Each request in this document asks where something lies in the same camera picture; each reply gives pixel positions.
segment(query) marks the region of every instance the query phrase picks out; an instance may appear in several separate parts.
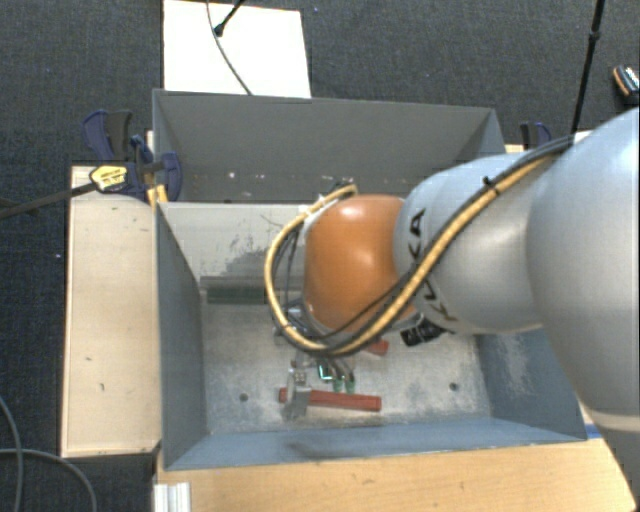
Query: black cable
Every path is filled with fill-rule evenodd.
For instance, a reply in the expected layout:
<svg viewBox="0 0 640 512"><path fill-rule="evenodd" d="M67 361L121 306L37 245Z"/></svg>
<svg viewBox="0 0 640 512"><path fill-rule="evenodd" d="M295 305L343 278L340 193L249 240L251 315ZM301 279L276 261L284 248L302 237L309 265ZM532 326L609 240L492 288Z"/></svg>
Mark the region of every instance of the black cable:
<svg viewBox="0 0 640 512"><path fill-rule="evenodd" d="M571 133L578 131L580 116L582 114L582 104L584 96L587 92L587 82L589 81L589 72L591 71L591 63L593 54L596 50L596 43L600 39L600 22L602 21L602 13L604 11L605 0L597 0L596 8L593 13L593 21L591 22L591 32L589 33L589 46L587 47L587 56L585 57L584 67L582 68L582 78L580 80L580 91L576 101L576 108L573 113L573 122L571 123Z"/></svg>
<svg viewBox="0 0 640 512"><path fill-rule="evenodd" d="M0 220L13 217L14 215L20 215L21 213L29 213L32 210L36 210L38 208L42 208L43 206L57 203L58 201L64 201L65 199L71 199L73 197L77 197L82 194L93 192L95 189L96 189L95 183L91 182L76 188L63 190L61 192L56 192L55 194L50 194L48 196L41 197L40 199L29 201L28 203L22 203L16 206L10 206L9 208L0 210Z"/></svg>
<svg viewBox="0 0 640 512"><path fill-rule="evenodd" d="M231 18L233 18L233 15L236 13L236 11L238 9L240 9L240 6L245 2L245 0L237 0L235 5L233 6L233 9L231 9L231 12L229 12L229 14L227 14L226 18L222 21L222 23L220 23L215 29L215 33L218 37L222 37L222 35L224 34L224 27L227 26L227 23L229 23L229 20Z"/></svg>
<svg viewBox="0 0 640 512"><path fill-rule="evenodd" d="M206 2L207 2L207 18L209 19L209 28L211 29L211 34L213 35L213 40L216 42L216 46L218 47L218 50L220 51L220 55L222 55L222 58L224 59L225 63L227 64L227 67L231 70L231 73L233 73L233 76L236 77L236 80L242 86L242 88L244 89L244 92L247 93L247 96L253 96L253 93L251 92L249 87L247 87L247 84L244 83L244 80L242 80L242 78L240 77L240 75L236 71L236 68L233 67L233 64L231 64L231 61L229 60L229 57L227 57L227 53L224 51L224 48L222 47L222 44L220 43L220 40L218 39L218 34L216 34L216 28L217 27L213 26L213 21L211 20L211 9L210 9L210 6L209 6L209 0L206 0Z"/></svg>
<svg viewBox="0 0 640 512"><path fill-rule="evenodd" d="M7 404L0 396L0 409L4 413L4 416L7 418L7 422L9 423L9 428L13 434L13 441L15 444L15 448L5 448L0 449L0 456L3 455L15 455L18 462L18 482L16 484L16 498L14 502L14 512L20 512L21 502L22 502L22 491L24 487L24 455L29 455L31 457L37 457L41 459L46 459L49 461L56 462L58 464L63 465L69 471L71 471L78 479L82 482L82 484L87 489L89 496L91 498L91 510L93 512L98 511L98 500L96 499L96 493L93 490L93 486L91 482L87 479L85 474L78 469L78 467L74 466L68 460L63 459L62 457L58 457L57 455L53 455L47 452L41 452L39 450L30 450L28 448L23 448L22 443L20 441L20 434L18 432L18 426L16 425L15 420L13 419L13 415L7 407Z"/></svg>
<svg viewBox="0 0 640 512"><path fill-rule="evenodd" d="M53 455L52 453L41 452L39 450L30 450L28 448L23 448L22 452L24 453L24 455L29 455L31 457L36 457L36 458L55 462L67 468L69 471L71 471L76 477L78 477L78 479L82 482L85 489L89 493L89 497L91 499L91 510L93 512L98 512L98 500L96 498L96 493L93 490L93 486L91 485L91 482L89 482L85 474L77 466L73 465L71 462L69 462L66 459L63 459L62 457ZM0 450L0 456L14 455L15 453L16 453L16 450L13 448Z"/></svg>
<svg viewBox="0 0 640 512"><path fill-rule="evenodd" d="M377 320L378 318L386 311L388 305L393 302L393 300L395 299L395 297L393 296L393 291L396 289L402 289L404 287L404 285L406 284L406 282L408 282L408 280L411 278L411 276L414 274L415 270L421 265L422 261L424 261L424 259L427 257L427 255L431 252L433 245L435 243L435 241L446 231L449 229L449 227L451 226L451 224L458 218L458 216L464 212L471 204L473 204L475 201L477 201L486 191L487 188L494 188L496 183L501 182L502 180L506 179L507 177L509 177L511 174L519 171L521 168L530 165L538 160L541 160L543 158L546 158L547 156L553 155L553 154L558 154L558 153L563 153L564 151L566 151L567 149L569 149L573 143L574 143L575 137L573 134L571 135L567 135L566 137L560 138L560 139L556 139L554 141L548 142L547 144L544 144L542 146L539 146L538 148L536 148L535 150L529 151L528 153L525 153L523 156L521 156L518 160L516 160L513 164L511 164L505 171L503 171L502 173L500 173L498 176L496 176L493 180L485 180L485 186L481 187L474 195L472 195L469 199L467 199L467 201L465 201L447 220L447 222L440 228L440 230L431 238L431 241L424 247L424 249L422 250L422 255L420 258L418 258L418 260L416 262L414 262L412 264L412 266L410 267L410 269L398 280L398 282L391 288L389 289L384 296L390 296L387 301L385 301L385 304L380 307L378 309L378 311L367 321L365 322L365 324L360 327L358 329L358 331L356 333L353 333L352 335L350 335L348 338L346 338L345 340L342 340L336 344L327 344L327 347L324 349L307 349L305 350L306 352L308 352L309 354L312 354L314 356L317 355L323 355L323 356L328 356L330 357L332 355L332 353L336 350L340 350L343 347L348 346L349 344L351 344L354 340L356 340L360 335L362 335L364 332L366 332L366 330L371 327ZM272 276L275 276L275 272L277 271L277 268L274 266L272 266ZM361 318L364 314L366 314L366 312L368 310L370 310L373 306L375 306L375 304L377 304L381 298L377 298L374 302L372 302L371 304L369 304L365 310L360 311L354 318L352 318L347 324L345 324L346 326L351 325L352 323L354 323L355 321L357 321L359 318ZM406 311L406 308L408 307L408 304L405 305L404 308L400 309L398 312L396 312L396 314L393 316L393 318L391 319L391 321L389 322L389 326L393 325L393 323ZM333 331L332 333L329 333L329 335L335 335L335 334L339 334L341 331L340 329L343 329L344 326L341 326L341 328L336 329L335 331ZM285 339L292 344L294 347L300 349L300 345L298 343L296 343L295 340L291 340L287 337L286 333L283 333ZM340 353L340 357L346 357L348 355L352 355L358 351L360 351L362 348L366 347L367 345L374 343L376 341L375 338L372 338L371 340L368 340L367 342L363 343L361 346L351 349L349 351L346 351L344 353Z"/></svg>
<svg viewBox="0 0 640 512"><path fill-rule="evenodd" d="M18 481L16 483L16 499L14 501L13 510L14 512L20 512L20 504L22 501L22 489L24 487L24 450L22 449L22 442L20 441L20 434L18 432L18 426L16 425L15 420L13 419L13 415L7 407L7 404L0 396L0 409L4 413L5 418L7 418L7 422L9 423L9 428L11 429L11 434L13 435L13 444L15 445L14 453L16 455L16 461L18 464Z"/></svg>

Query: small green object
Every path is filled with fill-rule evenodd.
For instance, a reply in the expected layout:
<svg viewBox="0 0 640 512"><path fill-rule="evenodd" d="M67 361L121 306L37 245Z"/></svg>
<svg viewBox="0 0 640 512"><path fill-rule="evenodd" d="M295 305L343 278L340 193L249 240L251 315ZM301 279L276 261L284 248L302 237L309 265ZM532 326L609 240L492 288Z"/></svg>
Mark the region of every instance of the small green object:
<svg viewBox="0 0 640 512"><path fill-rule="evenodd" d="M335 393L342 391L342 379L333 379L333 391Z"/></svg>
<svg viewBox="0 0 640 512"><path fill-rule="evenodd" d="M326 380L326 381L333 380L333 377L331 376L331 374L328 373L328 372L327 373L325 373L325 372L326 372L325 367L323 365L319 364L318 365L318 377L320 377L322 380Z"/></svg>

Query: gray box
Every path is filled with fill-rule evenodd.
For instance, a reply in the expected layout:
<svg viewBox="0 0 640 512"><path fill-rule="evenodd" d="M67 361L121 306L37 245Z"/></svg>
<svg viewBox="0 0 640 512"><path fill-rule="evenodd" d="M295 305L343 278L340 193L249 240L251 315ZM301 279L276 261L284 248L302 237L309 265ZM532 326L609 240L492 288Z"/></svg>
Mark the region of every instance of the gray box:
<svg viewBox="0 0 640 512"><path fill-rule="evenodd" d="M405 195L441 168L500 152L491 110L164 91L155 92L154 107L156 151L177 150L186 174L184 201L157 210L168 469L586 438L573 391L542 331L443 335L414 348L392 334L387 356L356 356L357 392L381 396L380 413L312 407L295 421L280 413L277 390L286 385L294 350L274 338L261 295L262 264L280 226L298 212L296 203L326 189L329 180L315 173L344 161L345 176L361 189ZM441 144L433 145L436 136ZM323 160L329 147L334 151ZM229 172L264 174L278 186L249 178L237 186ZM329 390L315 377L311 384Z"/></svg>

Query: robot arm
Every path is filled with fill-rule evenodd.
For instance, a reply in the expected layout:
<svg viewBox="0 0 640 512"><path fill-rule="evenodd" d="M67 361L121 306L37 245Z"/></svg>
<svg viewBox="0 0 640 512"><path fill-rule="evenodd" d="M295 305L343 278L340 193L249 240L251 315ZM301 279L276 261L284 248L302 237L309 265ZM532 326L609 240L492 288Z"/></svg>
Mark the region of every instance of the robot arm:
<svg viewBox="0 0 640 512"><path fill-rule="evenodd" d="M418 319L471 334L543 326L640 495L638 109L576 145L568 137L434 175L404 203L354 194L314 205L271 248L266 287L285 338L342 358ZM273 276L318 211L292 315Z"/></svg>

